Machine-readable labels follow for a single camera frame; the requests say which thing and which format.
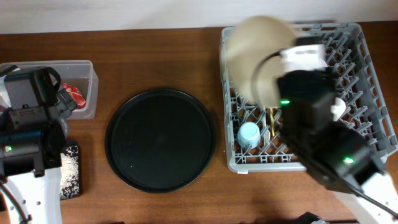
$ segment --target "green led light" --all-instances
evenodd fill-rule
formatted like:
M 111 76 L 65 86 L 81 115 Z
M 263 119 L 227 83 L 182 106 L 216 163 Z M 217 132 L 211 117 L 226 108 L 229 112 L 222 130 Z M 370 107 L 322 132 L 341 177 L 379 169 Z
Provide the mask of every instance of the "green led light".
M 351 158 L 351 157 L 346 157 L 346 158 L 343 159 L 343 162 L 344 162 L 345 164 L 353 164 L 355 161 L 354 161 L 354 159 Z
M 283 106 L 283 105 L 288 105 L 290 103 L 290 100 L 286 100 L 286 99 L 281 99 L 279 101 L 279 103 Z
M 6 146 L 4 147 L 5 152 L 11 152 L 12 151 L 12 147 L 11 146 Z

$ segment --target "black round tray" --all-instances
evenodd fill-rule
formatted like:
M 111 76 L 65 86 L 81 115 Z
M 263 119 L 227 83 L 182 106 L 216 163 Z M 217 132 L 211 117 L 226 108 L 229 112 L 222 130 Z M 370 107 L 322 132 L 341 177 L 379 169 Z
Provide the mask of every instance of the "black round tray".
M 105 136 L 108 162 L 126 184 L 164 193 L 194 181 L 214 153 L 215 130 L 206 108 L 179 90 L 145 91 L 113 115 Z

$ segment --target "wall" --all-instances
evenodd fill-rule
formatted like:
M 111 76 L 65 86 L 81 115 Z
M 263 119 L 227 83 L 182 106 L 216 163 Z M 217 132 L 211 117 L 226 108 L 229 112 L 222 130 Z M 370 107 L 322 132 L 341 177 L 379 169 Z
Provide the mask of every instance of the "wall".
M 0 34 L 229 26 L 259 14 L 288 21 L 398 19 L 397 0 L 0 0 Z

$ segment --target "dish rack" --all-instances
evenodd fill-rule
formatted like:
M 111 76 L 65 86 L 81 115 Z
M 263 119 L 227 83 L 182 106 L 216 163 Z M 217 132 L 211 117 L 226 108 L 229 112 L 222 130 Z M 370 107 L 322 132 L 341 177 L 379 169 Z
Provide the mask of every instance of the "dish rack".
M 362 28 L 357 23 L 292 25 L 301 36 L 318 35 L 325 45 L 326 63 L 340 77 L 336 90 L 346 103 L 346 111 L 339 122 L 361 134 L 383 162 L 398 150 L 398 142 L 381 93 Z M 239 174 L 261 171 L 305 170 L 296 156 L 280 141 L 278 129 L 282 126 L 282 111 L 274 108 L 262 110 L 250 105 L 229 80 L 226 60 L 228 41 L 233 27 L 224 28 L 220 40 L 220 71 L 224 94 L 224 129 L 228 168 Z M 246 121 L 259 125 L 261 136 L 275 121 L 275 135 L 269 140 L 261 138 L 257 148 L 241 149 L 236 135 Z

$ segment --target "wooden table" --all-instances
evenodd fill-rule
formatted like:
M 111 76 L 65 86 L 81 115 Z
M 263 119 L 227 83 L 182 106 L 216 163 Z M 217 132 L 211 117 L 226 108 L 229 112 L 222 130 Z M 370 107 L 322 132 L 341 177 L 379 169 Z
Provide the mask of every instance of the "wooden table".
M 398 22 L 361 23 L 392 123 L 398 131 Z M 238 175 L 226 166 L 218 44 L 222 28 L 0 35 L 0 61 L 87 59 L 99 77 L 95 119 L 69 121 L 81 146 L 83 195 L 61 202 L 64 223 L 275 223 L 309 211 L 326 220 L 354 216 L 305 172 Z M 217 143 L 206 171 L 168 194 L 124 184 L 104 153 L 108 121 L 130 97 L 172 87 L 197 97 L 213 115 Z M 398 184 L 398 164 L 387 168 Z M 7 212 L 0 222 L 8 223 Z

